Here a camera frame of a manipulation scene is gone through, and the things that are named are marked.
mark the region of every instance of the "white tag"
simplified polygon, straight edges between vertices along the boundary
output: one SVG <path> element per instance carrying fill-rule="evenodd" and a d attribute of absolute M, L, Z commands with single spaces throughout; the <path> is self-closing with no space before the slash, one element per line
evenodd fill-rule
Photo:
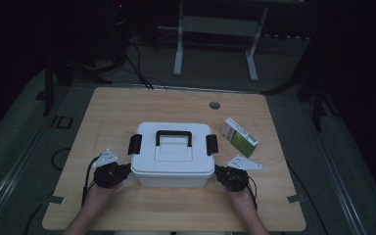
<path fill-rule="evenodd" d="M 97 168 L 103 165 L 111 164 L 118 161 L 118 157 L 108 148 L 105 153 L 99 157 L 99 159 L 94 162 L 93 168 Z"/>
<path fill-rule="evenodd" d="M 238 169 L 262 169 L 261 164 L 252 162 L 240 155 L 237 155 L 236 157 L 234 157 L 234 159 L 228 162 L 228 166 Z"/>

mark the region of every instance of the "dark background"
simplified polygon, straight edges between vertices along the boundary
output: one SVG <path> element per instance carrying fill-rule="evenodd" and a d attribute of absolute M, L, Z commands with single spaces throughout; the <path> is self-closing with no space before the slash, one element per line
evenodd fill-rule
<path fill-rule="evenodd" d="M 88 1 L 0 1 L 0 119 L 55 50 L 96 57 L 92 43 L 76 39 L 86 30 L 77 6 Z M 129 18 L 147 32 L 177 26 L 177 1 L 132 2 Z M 326 90 L 376 180 L 376 0 L 272 4 L 263 33 L 312 37 L 300 66 L 328 65 Z"/>

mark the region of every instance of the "box lid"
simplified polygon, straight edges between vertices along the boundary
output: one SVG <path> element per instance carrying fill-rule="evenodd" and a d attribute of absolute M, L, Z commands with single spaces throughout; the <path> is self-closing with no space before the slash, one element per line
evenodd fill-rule
<path fill-rule="evenodd" d="M 149 175 L 213 174 L 211 152 L 217 150 L 210 151 L 208 139 L 212 131 L 206 124 L 143 122 L 137 134 L 141 136 L 140 150 L 132 157 L 133 172 Z"/>

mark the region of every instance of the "white metal frame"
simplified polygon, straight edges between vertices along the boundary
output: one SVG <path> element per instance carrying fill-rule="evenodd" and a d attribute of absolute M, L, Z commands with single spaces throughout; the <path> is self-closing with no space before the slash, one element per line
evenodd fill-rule
<path fill-rule="evenodd" d="M 182 36 L 184 31 L 195 31 L 214 34 L 229 34 L 238 36 L 251 36 L 254 38 L 252 47 L 246 51 L 246 60 L 249 67 L 249 74 L 251 81 L 258 80 L 258 73 L 256 70 L 255 59 L 253 55 L 256 52 L 261 30 L 267 16 L 268 8 L 265 7 L 260 20 L 241 21 L 217 18 L 205 18 L 184 16 L 183 0 L 179 1 L 179 21 L 178 21 L 178 45 L 176 48 L 175 64 L 173 67 L 174 75 L 181 75 L 182 72 L 182 56 L 183 56 L 183 42 Z"/>

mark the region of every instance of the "storage box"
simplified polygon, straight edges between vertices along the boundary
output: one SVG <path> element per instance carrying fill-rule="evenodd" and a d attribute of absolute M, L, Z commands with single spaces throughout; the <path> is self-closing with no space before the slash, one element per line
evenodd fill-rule
<path fill-rule="evenodd" d="M 143 122 L 132 136 L 131 169 L 145 187 L 204 187 L 214 173 L 216 136 L 201 123 Z"/>
<path fill-rule="evenodd" d="M 233 118 L 228 118 L 222 126 L 222 136 L 236 147 L 245 157 L 249 157 L 259 141 L 247 132 Z"/>

